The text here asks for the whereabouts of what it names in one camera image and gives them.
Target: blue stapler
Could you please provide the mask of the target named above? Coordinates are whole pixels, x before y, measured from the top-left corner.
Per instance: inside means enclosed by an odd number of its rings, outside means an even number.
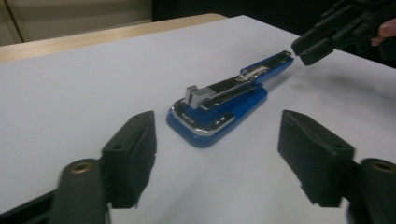
[[[290,55],[280,52],[202,89],[188,87],[168,112],[169,126],[195,147],[212,146],[266,100],[262,83],[289,67]]]

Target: white table surface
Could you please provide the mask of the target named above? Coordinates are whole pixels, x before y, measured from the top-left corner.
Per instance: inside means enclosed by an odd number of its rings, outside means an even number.
[[[157,160],[137,209],[113,223],[347,223],[312,205],[277,153],[283,109],[304,113],[357,151],[396,162],[396,72],[336,51],[300,59],[266,84],[268,100],[213,147],[191,147],[165,122],[191,85],[202,88],[290,50],[285,31],[236,17],[0,64],[0,211],[57,186],[70,162],[100,157],[129,117],[154,110]]]

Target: finger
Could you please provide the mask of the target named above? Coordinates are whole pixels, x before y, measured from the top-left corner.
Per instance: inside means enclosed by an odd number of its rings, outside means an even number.
[[[378,46],[382,41],[384,41],[384,37],[377,36],[376,38],[371,39],[372,46]]]
[[[384,22],[378,29],[382,37],[396,36],[396,19]]]

